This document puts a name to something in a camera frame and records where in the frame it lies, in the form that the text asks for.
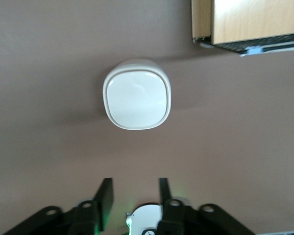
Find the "green light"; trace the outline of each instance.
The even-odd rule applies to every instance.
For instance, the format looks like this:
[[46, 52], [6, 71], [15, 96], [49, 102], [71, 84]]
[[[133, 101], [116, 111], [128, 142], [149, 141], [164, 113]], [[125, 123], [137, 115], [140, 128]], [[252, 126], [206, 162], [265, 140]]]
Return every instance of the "green light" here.
[[129, 234], [132, 235], [132, 219], [128, 219], [127, 225], [129, 227]]

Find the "wooden panel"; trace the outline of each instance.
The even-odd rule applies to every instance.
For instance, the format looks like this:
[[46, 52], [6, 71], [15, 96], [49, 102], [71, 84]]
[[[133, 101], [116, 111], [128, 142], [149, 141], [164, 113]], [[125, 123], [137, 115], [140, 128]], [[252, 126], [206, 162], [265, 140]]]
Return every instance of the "wooden panel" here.
[[294, 0], [214, 0], [214, 44], [294, 33]]
[[211, 0], [192, 0], [193, 38], [211, 36]]

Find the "screw hole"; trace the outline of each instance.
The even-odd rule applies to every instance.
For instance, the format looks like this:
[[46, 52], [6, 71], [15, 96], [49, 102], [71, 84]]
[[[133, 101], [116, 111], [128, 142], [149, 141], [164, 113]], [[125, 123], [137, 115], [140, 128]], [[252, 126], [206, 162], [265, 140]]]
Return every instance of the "screw hole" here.
[[174, 206], [174, 207], [178, 207], [180, 205], [180, 202], [177, 200], [172, 200], [172, 201], [170, 201], [170, 205]]
[[88, 203], [83, 204], [82, 207], [83, 208], [88, 208], [88, 207], [91, 207], [91, 206], [92, 206], [92, 204], [88, 202]]
[[53, 214], [56, 214], [56, 213], [57, 213], [56, 210], [50, 210], [50, 211], [46, 212], [46, 215], [53, 215]]
[[211, 206], [204, 206], [202, 209], [203, 209], [205, 212], [209, 212], [209, 213], [212, 213], [212, 212], [215, 211]]

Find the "white plastic device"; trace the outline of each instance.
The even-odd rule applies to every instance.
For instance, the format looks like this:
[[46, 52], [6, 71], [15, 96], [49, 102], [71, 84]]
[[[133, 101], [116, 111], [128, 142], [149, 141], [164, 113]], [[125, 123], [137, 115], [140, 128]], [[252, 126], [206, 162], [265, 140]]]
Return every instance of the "white plastic device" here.
[[171, 108], [171, 87], [165, 72], [148, 59], [116, 66], [103, 84], [109, 119], [127, 130], [144, 130], [163, 123]]
[[126, 217], [129, 235], [155, 235], [159, 221], [162, 218], [162, 206], [149, 204], [138, 207]]

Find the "white robot part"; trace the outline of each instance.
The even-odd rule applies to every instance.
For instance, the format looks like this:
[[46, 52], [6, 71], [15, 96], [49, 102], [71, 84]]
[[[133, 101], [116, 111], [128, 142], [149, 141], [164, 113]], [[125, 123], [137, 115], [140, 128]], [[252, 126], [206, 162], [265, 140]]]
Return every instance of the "white robot part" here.
[[155, 235], [158, 223], [162, 219], [162, 206], [144, 205], [127, 215], [129, 235]]

